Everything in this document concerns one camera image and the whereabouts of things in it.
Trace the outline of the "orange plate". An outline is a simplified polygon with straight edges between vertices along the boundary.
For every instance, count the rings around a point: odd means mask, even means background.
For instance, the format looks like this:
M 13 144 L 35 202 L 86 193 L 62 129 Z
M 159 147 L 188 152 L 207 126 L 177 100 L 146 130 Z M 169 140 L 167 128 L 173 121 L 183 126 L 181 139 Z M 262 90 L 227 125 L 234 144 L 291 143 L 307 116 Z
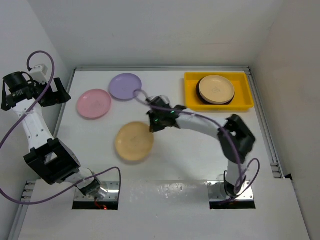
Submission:
M 198 83 L 198 91 L 206 102 L 214 105 L 227 104 L 235 96 L 235 87 L 231 81 L 219 75 L 202 78 Z
M 154 135 L 150 127 L 141 121 L 124 125 L 115 137 L 117 154 L 125 161 L 137 162 L 146 158 L 154 145 Z

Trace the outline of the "pink plate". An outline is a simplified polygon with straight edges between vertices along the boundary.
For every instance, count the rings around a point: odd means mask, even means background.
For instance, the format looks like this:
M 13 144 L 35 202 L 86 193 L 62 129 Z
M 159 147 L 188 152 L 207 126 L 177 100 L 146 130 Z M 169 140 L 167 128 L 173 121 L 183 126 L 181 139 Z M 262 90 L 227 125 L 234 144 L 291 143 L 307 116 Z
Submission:
M 103 89 L 91 89 L 77 100 L 77 113 L 87 119 L 98 119 L 106 115 L 112 106 L 112 98 Z

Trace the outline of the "purple plate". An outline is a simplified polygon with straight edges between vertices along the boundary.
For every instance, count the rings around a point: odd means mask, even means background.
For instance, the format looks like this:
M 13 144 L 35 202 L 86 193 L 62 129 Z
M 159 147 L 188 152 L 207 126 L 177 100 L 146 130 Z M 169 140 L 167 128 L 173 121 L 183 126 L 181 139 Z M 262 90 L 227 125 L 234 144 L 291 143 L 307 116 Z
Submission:
M 109 93 L 118 100 L 129 101 L 135 97 L 135 90 L 142 89 L 141 79 L 133 73 L 116 75 L 109 83 Z

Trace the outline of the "steel rimmed plate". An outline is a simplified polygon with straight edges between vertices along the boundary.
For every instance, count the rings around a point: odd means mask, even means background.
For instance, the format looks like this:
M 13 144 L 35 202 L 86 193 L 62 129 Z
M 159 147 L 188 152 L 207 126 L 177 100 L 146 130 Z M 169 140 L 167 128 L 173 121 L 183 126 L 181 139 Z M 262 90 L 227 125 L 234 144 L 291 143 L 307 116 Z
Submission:
M 198 99 L 199 99 L 204 105 L 229 105 L 229 104 L 233 101 L 235 95 L 233 95 L 233 97 L 232 97 L 228 102 L 225 102 L 225 103 L 211 103 L 211 102 L 206 101 L 206 100 L 202 97 L 202 95 L 201 95 L 201 93 L 200 93 L 200 82 L 201 82 L 201 81 L 199 81 L 199 82 L 197 83 L 197 85 L 196 85 L 196 95 L 197 95 Z

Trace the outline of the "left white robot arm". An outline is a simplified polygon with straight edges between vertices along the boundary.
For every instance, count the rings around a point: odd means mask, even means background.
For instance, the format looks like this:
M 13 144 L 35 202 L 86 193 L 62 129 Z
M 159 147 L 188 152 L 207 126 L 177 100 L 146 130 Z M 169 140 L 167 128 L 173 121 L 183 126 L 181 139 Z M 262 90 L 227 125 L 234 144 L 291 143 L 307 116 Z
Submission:
M 22 126 L 28 140 L 29 152 L 24 156 L 26 164 L 47 184 L 68 182 L 75 184 L 84 196 L 103 199 L 107 192 L 102 183 L 88 168 L 82 168 L 75 154 L 51 134 L 42 113 L 43 107 L 68 102 L 71 97 L 59 78 L 53 91 L 44 73 L 14 72 L 3 78 L 3 85 L 10 93 L 2 93 L 1 108 L 13 110 L 23 118 Z

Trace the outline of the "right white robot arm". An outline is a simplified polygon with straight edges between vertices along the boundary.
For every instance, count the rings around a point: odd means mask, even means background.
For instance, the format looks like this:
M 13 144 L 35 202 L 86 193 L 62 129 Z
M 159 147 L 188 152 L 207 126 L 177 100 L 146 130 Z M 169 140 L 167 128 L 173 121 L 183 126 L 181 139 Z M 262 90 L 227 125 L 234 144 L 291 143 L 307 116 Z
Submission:
M 195 131 L 216 139 L 228 161 L 223 179 L 224 192 L 235 198 L 241 191 L 247 176 L 247 155 L 253 150 L 256 138 L 242 118 L 232 114 L 221 121 L 191 112 L 185 106 L 171 107 L 163 97 L 147 97 L 146 104 L 150 122 L 150 132 L 156 133 L 165 128 Z

